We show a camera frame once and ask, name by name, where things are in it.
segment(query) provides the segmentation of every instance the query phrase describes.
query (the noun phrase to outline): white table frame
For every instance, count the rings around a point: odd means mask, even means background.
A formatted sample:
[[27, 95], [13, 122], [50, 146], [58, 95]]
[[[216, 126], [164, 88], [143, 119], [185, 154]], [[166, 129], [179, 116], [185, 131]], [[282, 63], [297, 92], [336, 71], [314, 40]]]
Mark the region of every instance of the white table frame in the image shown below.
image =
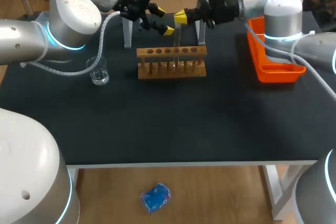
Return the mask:
[[[77, 183], [78, 170], [87, 168], [126, 167], [181, 167], [181, 166], [244, 166], [262, 165], [274, 221], [282, 221], [292, 209], [292, 191], [300, 175], [316, 161], [266, 161], [266, 162], [180, 162], [180, 163], [135, 163], [104, 165], [68, 165], [73, 183]], [[276, 165], [288, 165], [279, 178]]]

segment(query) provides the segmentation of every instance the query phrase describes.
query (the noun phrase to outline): clear glass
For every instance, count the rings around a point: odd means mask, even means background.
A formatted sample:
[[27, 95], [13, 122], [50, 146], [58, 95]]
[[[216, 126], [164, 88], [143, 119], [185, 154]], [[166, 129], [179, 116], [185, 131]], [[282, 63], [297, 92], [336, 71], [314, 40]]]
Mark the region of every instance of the clear glass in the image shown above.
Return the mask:
[[[93, 62], [95, 61], [95, 57], [92, 57], [86, 61], [86, 67], [90, 67]], [[107, 65], [106, 65], [106, 59], [104, 57], [101, 57], [98, 64], [95, 66], [94, 69], [90, 71], [90, 75], [92, 78], [92, 82], [95, 85], [104, 85], [109, 82], [110, 77], [109, 73], [107, 72]]]

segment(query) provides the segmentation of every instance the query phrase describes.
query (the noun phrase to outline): cable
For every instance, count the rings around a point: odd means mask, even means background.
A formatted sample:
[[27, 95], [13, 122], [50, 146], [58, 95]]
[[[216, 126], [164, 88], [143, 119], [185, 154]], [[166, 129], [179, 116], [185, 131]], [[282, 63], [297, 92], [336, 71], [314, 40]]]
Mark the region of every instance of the cable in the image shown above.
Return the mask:
[[103, 51], [104, 32], [105, 32], [106, 24], [111, 18], [116, 17], [118, 15], [120, 15], [120, 12], [111, 13], [104, 20], [104, 22], [101, 26], [101, 31], [100, 31], [99, 48], [98, 48], [97, 57], [96, 57], [95, 61], [92, 63], [92, 65], [90, 67], [88, 67], [87, 69], [81, 70], [81, 71], [78, 71], [78, 72], [62, 72], [62, 71], [58, 71], [56, 69], [47, 67], [47, 66], [45, 66], [41, 63], [37, 63], [37, 62], [29, 62], [28, 64], [33, 65], [33, 66], [38, 67], [38, 68], [41, 68], [43, 70], [46, 70], [50, 73], [58, 74], [60, 76], [79, 76], [81, 74], [85, 74], [85, 73], [90, 72], [93, 68], [95, 68], [95, 66], [98, 64], [98, 62], [101, 59], [101, 54], [102, 54], [102, 51]]
[[323, 78], [316, 72], [316, 70], [305, 60], [303, 59], [301, 56], [295, 55], [295, 54], [291, 54], [289, 52], [285, 52], [285, 51], [281, 51], [278, 49], [275, 49], [273, 47], [270, 47], [268, 45], [266, 45], [256, 34], [255, 32], [252, 30], [252, 28], [248, 25], [248, 23], [245, 23], [245, 26], [247, 28], [247, 30], [253, 35], [253, 37], [266, 49], [271, 50], [273, 52], [277, 52], [279, 54], [285, 55], [285, 56], [289, 56], [289, 57], [293, 57], [294, 59], [298, 60], [299, 62], [301, 62], [303, 65], [305, 65], [306, 68], [308, 68], [312, 74], [316, 77], [316, 79], [319, 81], [319, 83], [325, 88], [325, 90], [328, 92], [329, 95], [331, 95], [331, 97], [336, 101], [336, 93], [331, 89], [331, 87], [323, 80]]

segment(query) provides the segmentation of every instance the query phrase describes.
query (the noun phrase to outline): wooden floor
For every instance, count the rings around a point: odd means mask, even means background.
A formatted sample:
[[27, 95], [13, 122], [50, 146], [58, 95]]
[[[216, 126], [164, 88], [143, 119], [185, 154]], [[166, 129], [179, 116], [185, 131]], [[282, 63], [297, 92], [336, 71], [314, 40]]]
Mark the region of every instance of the wooden floor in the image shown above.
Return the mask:
[[[178, 12], [196, 4], [196, 0], [153, 2], [167, 12]], [[34, 11], [48, 9], [45, 0], [30, 0], [30, 3]], [[20, 0], [0, 0], [0, 5], [0, 18], [16, 18], [24, 13]], [[256, 166], [81, 170], [77, 186], [80, 224], [271, 224], [263, 181]], [[156, 183], [167, 185], [172, 199], [160, 211], [149, 215], [138, 197]], [[284, 224], [294, 223], [293, 215], [284, 221]]]

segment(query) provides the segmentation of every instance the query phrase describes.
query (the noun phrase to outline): wooden test tube rack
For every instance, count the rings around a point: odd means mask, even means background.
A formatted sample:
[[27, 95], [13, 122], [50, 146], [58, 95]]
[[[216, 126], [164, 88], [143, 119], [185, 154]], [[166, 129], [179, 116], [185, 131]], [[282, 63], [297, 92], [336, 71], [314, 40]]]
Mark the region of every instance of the wooden test tube rack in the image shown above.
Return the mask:
[[136, 56], [140, 58], [138, 79], [206, 76], [204, 63], [206, 55], [206, 46], [137, 48]]

